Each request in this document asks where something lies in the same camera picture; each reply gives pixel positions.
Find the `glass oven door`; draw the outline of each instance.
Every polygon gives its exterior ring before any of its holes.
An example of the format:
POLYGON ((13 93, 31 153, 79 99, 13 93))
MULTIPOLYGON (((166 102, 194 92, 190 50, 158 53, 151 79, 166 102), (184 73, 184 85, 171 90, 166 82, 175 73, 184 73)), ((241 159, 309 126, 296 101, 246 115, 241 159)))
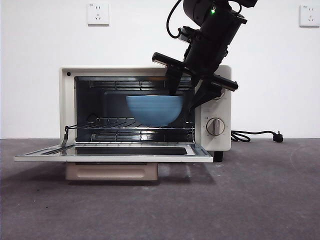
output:
POLYGON ((14 160, 72 163, 212 163, 213 157, 195 144, 76 143, 17 155, 14 160))

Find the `blue bowl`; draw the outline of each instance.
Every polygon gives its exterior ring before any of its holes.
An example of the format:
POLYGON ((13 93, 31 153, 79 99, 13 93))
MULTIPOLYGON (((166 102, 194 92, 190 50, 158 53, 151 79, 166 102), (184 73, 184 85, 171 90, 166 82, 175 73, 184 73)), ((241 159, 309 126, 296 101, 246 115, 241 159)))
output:
POLYGON ((127 96, 133 117, 146 127, 164 127, 177 119, 184 103, 182 96, 127 96))

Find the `white wall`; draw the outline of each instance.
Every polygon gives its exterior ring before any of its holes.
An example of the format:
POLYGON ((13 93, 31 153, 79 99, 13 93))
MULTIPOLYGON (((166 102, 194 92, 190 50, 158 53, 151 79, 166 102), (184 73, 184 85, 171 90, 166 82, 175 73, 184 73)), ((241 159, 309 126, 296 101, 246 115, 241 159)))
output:
MULTIPOLYGON (((1 1, 2 138, 59 137, 61 66, 150 66, 154 52, 182 60, 188 45, 165 26, 175 0, 109 0, 110 27, 87 26, 88 2, 1 1)), ((240 86, 233 129, 320 137, 320 28, 299 28, 301 3, 259 0, 242 11, 248 23, 223 61, 240 86)), ((172 31, 195 27, 182 4, 171 22, 172 31)))

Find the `electrical socket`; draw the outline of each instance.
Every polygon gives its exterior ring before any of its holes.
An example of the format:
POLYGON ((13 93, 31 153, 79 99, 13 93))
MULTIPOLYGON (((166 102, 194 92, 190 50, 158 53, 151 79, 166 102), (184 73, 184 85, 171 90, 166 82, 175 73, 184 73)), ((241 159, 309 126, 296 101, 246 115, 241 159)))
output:
POLYGON ((89 26, 108 26, 110 24, 109 4, 105 2, 89 3, 87 5, 87 23, 89 26))
POLYGON ((300 6, 300 26, 318 27, 320 26, 320 5, 300 6))

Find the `oven foot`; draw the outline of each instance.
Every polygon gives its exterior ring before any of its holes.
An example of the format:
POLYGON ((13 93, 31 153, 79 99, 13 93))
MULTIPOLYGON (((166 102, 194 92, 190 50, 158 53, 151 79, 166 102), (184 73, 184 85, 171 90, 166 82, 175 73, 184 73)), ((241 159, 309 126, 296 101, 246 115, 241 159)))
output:
POLYGON ((214 162, 222 162, 224 159, 224 152, 223 151, 215 151, 213 155, 214 162))

